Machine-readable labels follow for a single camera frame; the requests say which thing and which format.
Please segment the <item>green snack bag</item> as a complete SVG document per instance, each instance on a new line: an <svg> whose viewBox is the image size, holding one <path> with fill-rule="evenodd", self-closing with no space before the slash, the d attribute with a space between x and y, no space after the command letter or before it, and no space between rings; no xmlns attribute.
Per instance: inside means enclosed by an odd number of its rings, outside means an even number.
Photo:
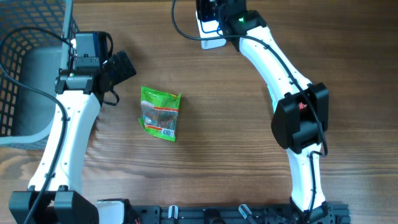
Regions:
<svg viewBox="0 0 398 224"><path fill-rule="evenodd" d="M174 142L181 94L141 87L141 111L139 122L147 134Z"/></svg>

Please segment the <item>teal wet wipes pack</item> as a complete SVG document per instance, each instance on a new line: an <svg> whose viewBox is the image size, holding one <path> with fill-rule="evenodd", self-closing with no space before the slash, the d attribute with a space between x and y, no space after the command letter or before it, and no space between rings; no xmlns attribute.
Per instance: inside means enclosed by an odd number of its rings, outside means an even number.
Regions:
<svg viewBox="0 0 398 224"><path fill-rule="evenodd" d="M275 113L275 110L276 110L276 108L277 108L277 100L276 100L276 98L275 98L275 96L274 96L274 94L273 94L273 92L272 92L272 89L270 88L269 85L267 85L267 89L268 89L268 91L269 91L269 95L270 95L270 98L271 98L271 101L272 101L273 113Z"/></svg>

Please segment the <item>orange tissue pack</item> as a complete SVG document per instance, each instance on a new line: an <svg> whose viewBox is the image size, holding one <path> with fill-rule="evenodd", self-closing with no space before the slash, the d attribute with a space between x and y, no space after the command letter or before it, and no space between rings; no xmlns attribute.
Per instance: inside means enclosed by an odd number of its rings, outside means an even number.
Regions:
<svg viewBox="0 0 398 224"><path fill-rule="evenodd" d="M302 102L299 103L299 109L300 109L300 110L305 109L307 106L308 106L308 105L306 105L306 104L304 104L304 103L302 103Z"/></svg>

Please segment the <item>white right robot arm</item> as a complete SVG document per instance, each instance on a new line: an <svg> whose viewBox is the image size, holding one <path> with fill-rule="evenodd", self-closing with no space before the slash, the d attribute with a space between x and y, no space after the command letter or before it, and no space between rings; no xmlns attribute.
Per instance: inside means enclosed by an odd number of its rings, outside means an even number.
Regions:
<svg viewBox="0 0 398 224"><path fill-rule="evenodd" d="M196 8L203 49L231 42L264 79L272 99L271 130L289 158L293 213L302 223L319 221L326 215L319 160L328 154L328 89L292 65L265 19L245 1L197 1Z"/></svg>

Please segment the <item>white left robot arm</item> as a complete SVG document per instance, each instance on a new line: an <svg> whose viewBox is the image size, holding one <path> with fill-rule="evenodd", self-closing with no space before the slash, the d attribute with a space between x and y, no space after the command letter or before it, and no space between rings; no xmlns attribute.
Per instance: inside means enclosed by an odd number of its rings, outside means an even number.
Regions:
<svg viewBox="0 0 398 224"><path fill-rule="evenodd" d="M113 40L101 31L79 32L68 41L74 55L55 79L56 104L49 139L26 191L14 191L9 210L17 223L123 223L127 200L92 204L81 191L81 175L91 129L104 94L134 76L125 51L113 53Z"/></svg>

